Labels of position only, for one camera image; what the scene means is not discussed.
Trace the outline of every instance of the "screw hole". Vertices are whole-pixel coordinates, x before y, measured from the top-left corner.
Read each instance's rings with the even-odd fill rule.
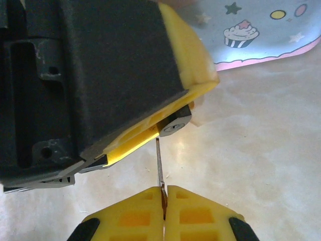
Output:
[[[59,69],[57,67],[50,66],[49,73],[53,74],[53,75],[57,75],[57,74],[59,74]]]
[[[50,158],[52,156],[52,150],[49,147],[42,148],[41,156],[45,159]]]

